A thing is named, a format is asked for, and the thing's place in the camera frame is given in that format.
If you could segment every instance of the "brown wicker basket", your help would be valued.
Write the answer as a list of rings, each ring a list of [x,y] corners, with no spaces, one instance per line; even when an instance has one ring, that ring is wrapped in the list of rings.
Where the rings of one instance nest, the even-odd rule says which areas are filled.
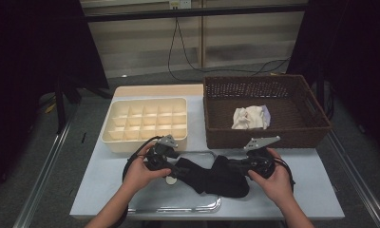
[[[332,126],[301,75],[204,78],[204,117],[210,149],[242,148],[251,138],[279,136],[274,148],[315,148]],[[232,129],[236,108],[266,105],[267,129]]]

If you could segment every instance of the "metal tray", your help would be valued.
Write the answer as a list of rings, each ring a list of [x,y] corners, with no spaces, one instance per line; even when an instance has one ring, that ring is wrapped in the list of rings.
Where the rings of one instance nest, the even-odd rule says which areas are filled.
[[[179,158],[186,158],[203,168],[210,169],[216,155],[211,152],[182,152]],[[220,196],[213,194],[198,194],[192,187],[178,180],[169,185],[165,179],[151,181],[138,192],[128,205],[131,213],[208,213],[220,206]]]

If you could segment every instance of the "metal bar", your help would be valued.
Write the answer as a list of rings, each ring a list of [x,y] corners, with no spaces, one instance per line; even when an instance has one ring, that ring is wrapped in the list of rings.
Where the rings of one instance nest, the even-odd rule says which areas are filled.
[[[25,201],[20,214],[13,225],[13,228],[29,227],[30,222],[33,219],[33,215],[36,212],[36,208],[39,205],[39,201],[43,195],[43,192],[45,191],[46,185],[48,183],[48,178],[51,174],[53,166],[57,162],[57,157],[67,137],[72,117],[75,115],[77,109],[78,105],[74,104],[71,108],[68,121],[66,122],[66,125],[61,131],[61,133],[56,136],[56,139],[54,140],[53,146],[51,147],[50,152],[48,153],[47,159],[45,161],[44,166],[42,167],[39,177],[36,180],[28,199]]]
[[[271,5],[258,7],[237,8],[202,8],[202,9],[176,9],[155,10],[140,12],[123,12],[113,14],[93,14],[85,18],[68,18],[68,20],[85,20],[86,22],[127,21],[156,18],[195,17],[195,16],[217,16],[233,14],[271,13],[304,11],[308,4]]]
[[[380,228],[380,202],[376,196],[369,189],[368,185],[365,183],[355,165],[353,164],[350,156],[348,156],[341,142],[338,140],[337,136],[333,131],[328,135],[328,139],[331,141],[332,146],[334,147],[335,154],[338,159],[341,161],[344,171],[347,173],[352,185],[357,191],[359,197],[364,202],[365,206],[368,209],[371,217],[376,223],[377,227]]]

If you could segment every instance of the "white table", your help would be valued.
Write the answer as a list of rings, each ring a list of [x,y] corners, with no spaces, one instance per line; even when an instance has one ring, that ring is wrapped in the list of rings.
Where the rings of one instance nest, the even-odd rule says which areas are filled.
[[[202,104],[202,85],[147,85],[119,87],[112,100],[184,97],[188,104],[187,151],[209,150],[206,146]],[[231,157],[234,150],[212,150]],[[314,148],[294,148],[276,151],[293,172],[294,195],[309,219],[342,219],[344,213],[333,191],[327,172]],[[121,184],[127,155],[111,152],[101,140],[95,145],[83,181],[71,208],[76,219],[94,217],[114,195]],[[278,208],[260,187],[248,180],[249,194],[242,199],[221,198],[220,207],[209,213],[135,213],[127,219],[141,220],[265,220],[283,219]]]

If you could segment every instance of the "plastic organizer tray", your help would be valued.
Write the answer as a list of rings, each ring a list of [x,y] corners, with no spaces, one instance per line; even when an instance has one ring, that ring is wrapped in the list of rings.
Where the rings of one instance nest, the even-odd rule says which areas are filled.
[[[135,152],[154,136],[172,135],[184,150],[187,101],[184,98],[116,101],[110,105],[102,141],[115,153]]]

